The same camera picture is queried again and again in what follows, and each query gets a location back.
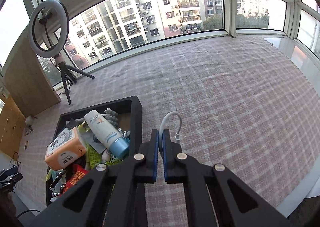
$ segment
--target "plaid tablecloth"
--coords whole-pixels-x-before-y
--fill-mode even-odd
[[[45,207],[44,155],[60,114],[137,95],[143,140],[169,111],[183,117],[182,150],[223,163],[273,206],[299,184],[319,155],[320,101],[299,69],[263,38],[219,37],[150,51],[81,78],[67,100],[37,117],[23,137],[18,190]],[[169,119],[172,138],[178,120]],[[23,150],[26,140],[28,148]],[[182,185],[145,185],[150,226],[187,226]]]

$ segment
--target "tripod leg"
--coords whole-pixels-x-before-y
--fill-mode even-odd
[[[76,84],[77,83],[77,78],[71,73],[68,69],[66,69],[65,74]]]
[[[65,78],[66,75],[65,75],[63,69],[61,69],[60,72],[61,72],[61,79],[62,79],[64,91],[65,91],[67,99],[68,99],[68,103],[71,104],[71,99],[70,99],[70,95],[69,95],[68,87],[67,87],[67,82],[66,82],[66,78]]]
[[[81,75],[87,76],[87,77],[89,77],[89,78],[91,78],[91,79],[95,79],[95,76],[90,75],[90,74],[88,74],[88,73],[85,73],[84,71],[81,71],[81,70],[79,70],[79,69],[77,69],[77,68],[75,68],[75,67],[73,67],[73,66],[71,66],[71,65],[65,64],[65,66],[66,66],[66,68],[69,69],[69,70],[72,70],[72,71],[74,71],[74,72],[76,72],[76,73],[79,73],[79,74],[81,74]]]

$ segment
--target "screw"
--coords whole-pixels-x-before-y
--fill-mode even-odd
[[[186,155],[185,153],[179,153],[179,154],[177,155],[177,158],[178,158],[178,159],[186,159],[186,158],[187,158],[187,155]]]
[[[144,159],[144,155],[141,153],[137,153],[134,155],[134,159],[135,160],[143,160]]]
[[[98,171],[104,171],[104,170],[106,170],[107,169],[107,166],[105,165],[105,164],[98,164],[97,165],[97,167],[96,167],[96,169],[98,170]]]
[[[214,165],[214,169],[217,171],[224,171],[226,167],[223,164],[216,164]]]

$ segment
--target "wooden panel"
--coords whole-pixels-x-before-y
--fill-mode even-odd
[[[25,117],[11,97],[5,100],[0,114],[0,150],[11,158],[19,152]]]
[[[26,29],[11,50],[4,72],[4,84],[25,117],[60,102],[30,47]]]

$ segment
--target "black storage box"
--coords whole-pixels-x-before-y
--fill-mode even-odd
[[[130,129],[129,155],[133,156],[135,153],[138,152],[139,146],[142,143],[142,106],[137,96],[131,96],[131,97],[116,100],[116,101],[105,102],[102,104],[97,104],[87,108],[61,114],[56,127],[56,131],[54,133],[53,140],[66,127],[66,122],[68,120],[83,118],[84,115],[86,115],[89,111],[93,109],[95,109],[97,112],[102,114],[107,108],[115,110],[119,114],[118,124],[122,130],[127,131]],[[52,181],[53,181],[52,178],[50,178],[46,182],[47,206],[51,204],[50,199],[52,197],[52,191],[49,189],[49,187]],[[139,185],[141,186],[139,186],[139,188],[137,189],[137,195],[138,193],[140,195],[138,199],[139,200],[142,199],[142,201],[145,201],[144,185],[143,184],[139,184]],[[143,205],[140,204],[139,206],[140,208],[141,206],[145,207],[146,206],[145,202]]]

